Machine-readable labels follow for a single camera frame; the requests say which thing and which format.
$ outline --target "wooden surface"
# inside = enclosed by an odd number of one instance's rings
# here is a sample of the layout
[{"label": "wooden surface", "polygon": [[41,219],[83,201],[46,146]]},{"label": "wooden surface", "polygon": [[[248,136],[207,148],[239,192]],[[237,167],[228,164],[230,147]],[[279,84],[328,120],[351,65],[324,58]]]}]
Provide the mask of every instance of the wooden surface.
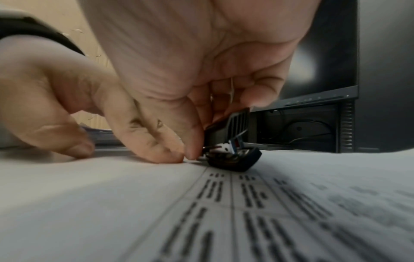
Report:
[{"label": "wooden surface", "polygon": [[[25,10],[47,22],[72,39],[98,64],[112,68],[97,43],[76,0],[0,0],[0,4]],[[110,128],[104,117],[87,112],[73,114],[78,123],[94,128]]]}]

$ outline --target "paper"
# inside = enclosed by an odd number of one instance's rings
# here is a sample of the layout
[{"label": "paper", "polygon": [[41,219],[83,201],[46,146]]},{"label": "paper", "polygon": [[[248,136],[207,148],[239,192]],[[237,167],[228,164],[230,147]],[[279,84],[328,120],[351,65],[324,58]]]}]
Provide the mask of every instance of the paper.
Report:
[{"label": "paper", "polygon": [[263,152],[244,174],[17,155],[0,158],[2,262],[413,261],[414,151]]}]

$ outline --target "black sleeve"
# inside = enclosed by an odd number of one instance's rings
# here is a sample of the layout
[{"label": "black sleeve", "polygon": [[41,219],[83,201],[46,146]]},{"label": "black sleeve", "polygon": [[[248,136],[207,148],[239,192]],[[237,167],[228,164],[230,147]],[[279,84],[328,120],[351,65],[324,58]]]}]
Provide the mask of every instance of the black sleeve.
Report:
[{"label": "black sleeve", "polygon": [[0,18],[0,40],[12,35],[33,35],[48,38],[77,53],[85,55],[66,36],[52,28],[38,23],[31,17],[25,17],[24,19]]}]

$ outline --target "computer monitor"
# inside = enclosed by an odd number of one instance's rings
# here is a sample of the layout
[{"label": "computer monitor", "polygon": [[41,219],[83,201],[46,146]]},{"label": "computer monitor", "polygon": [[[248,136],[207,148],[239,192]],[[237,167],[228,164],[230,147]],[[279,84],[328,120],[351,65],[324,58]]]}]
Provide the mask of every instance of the computer monitor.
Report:
[{"label": "computer monitor", "polygon": [[357,0],[322,0],[292,59],[279,99],[254,111],[358,97]]}]

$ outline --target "small black object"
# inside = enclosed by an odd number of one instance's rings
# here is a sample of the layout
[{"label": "small black object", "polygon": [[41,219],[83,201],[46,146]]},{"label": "small black object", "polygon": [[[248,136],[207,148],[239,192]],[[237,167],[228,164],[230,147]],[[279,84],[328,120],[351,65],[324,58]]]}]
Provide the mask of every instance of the small black object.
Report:
[{"label": "small black object", "polygon": [[245,147],[242,135],[248,130],[248,109],[231,114],[205,130],[204,155],[210,166],[245,172],[260,158],[256,147]]}]

